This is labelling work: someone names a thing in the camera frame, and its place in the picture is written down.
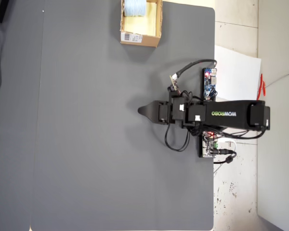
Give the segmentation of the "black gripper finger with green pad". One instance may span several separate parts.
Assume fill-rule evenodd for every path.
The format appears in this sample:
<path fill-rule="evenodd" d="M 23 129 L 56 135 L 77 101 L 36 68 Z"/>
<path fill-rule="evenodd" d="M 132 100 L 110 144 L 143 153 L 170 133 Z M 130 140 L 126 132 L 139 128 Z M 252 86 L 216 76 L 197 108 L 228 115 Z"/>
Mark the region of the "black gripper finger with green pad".
<path fill-rule="evenodd" d="M 152 101 L 148 105 L 139 107 L 138 113 L 147 117 L 152 123 L 159 123 L 159 101 Z"/>

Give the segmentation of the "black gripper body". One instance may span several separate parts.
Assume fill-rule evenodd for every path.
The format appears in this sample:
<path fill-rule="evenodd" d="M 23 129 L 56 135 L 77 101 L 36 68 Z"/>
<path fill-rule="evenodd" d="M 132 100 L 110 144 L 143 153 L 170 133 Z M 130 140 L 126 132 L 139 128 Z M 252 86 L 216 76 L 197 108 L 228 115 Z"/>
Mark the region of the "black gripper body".
<path fill-rule="evenodd" d="M 169 124 L 169 102 L 158 102 L 158 122 L 161 124 Z"/>

